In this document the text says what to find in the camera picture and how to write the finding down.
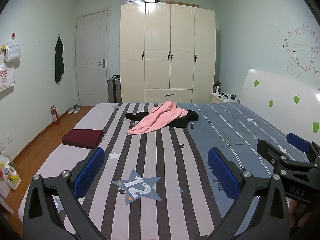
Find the wall outlet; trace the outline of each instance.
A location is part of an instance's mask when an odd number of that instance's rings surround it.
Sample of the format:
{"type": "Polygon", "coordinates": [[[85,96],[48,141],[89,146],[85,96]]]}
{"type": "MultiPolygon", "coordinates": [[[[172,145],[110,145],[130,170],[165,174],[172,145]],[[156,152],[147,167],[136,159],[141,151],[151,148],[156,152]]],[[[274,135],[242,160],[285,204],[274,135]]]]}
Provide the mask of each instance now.
{"type": "Polygon", "coordinates": [[[8,134],[8,135],[5,137],[5,139],[7,140],[7,143],[8,143],[8,144],[12,142],[10,134],[8,134]]]}
{"type": "Polygon", "coordinates": [[[0,151],[3,151],[5,149],[5,143],[4,141],[0,142],[0,151]]]}

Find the wardrobe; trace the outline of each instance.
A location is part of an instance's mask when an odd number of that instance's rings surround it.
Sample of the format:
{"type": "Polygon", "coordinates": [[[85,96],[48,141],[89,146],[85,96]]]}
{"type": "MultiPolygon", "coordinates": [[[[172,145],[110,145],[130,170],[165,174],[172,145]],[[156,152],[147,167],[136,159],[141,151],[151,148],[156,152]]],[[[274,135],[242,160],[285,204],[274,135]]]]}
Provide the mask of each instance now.
{"type": "Polygon", "coordinates": [[[122,5],[122,102],[210,103],[215,59],[213,11],[165,3],[122,5]]]}

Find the pink cloth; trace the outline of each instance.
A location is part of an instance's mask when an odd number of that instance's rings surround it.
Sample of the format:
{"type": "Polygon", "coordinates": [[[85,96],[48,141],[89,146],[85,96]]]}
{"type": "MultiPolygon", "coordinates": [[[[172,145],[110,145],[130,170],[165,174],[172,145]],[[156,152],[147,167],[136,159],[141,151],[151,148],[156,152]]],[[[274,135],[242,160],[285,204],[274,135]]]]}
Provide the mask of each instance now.
{"type": "Polygon", "coordinates": [[[166,101],[161,106],[152,108],[145,118],[128,131],[128,134],[143,134],[158,130],[177,118],[185,117],[187,113],[187,110],[178,108],[176,103],[166,101]]]}

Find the pair of shoes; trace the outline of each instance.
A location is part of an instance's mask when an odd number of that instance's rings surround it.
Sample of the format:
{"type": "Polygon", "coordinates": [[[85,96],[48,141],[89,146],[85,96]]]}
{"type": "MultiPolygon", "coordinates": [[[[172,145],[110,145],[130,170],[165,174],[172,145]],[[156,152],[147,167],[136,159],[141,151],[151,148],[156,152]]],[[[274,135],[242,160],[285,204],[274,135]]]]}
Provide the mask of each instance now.
{"type": "Polygon", "coordinates": [[[78,113],[80,111],[80,107],[78,105],[75,105],[73,107],[70,107],[68,109],[68,114],[71,114],[72,112],[74,113],[78,113]]]}

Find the brown box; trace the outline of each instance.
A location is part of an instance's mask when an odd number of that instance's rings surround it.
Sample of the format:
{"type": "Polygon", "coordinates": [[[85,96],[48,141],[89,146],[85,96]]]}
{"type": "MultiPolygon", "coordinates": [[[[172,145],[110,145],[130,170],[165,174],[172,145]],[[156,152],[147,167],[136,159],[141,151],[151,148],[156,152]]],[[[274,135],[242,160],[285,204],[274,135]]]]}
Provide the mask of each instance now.
{"type": "Polygon", "coordinates": [[[164,3],[173,3],[173,4],[187,5],[187,6],[193,6],[193,7],[199,8],[199,5],[192,4],[192,3],[186,3],[186,2],[164,1],[164,3]]]}

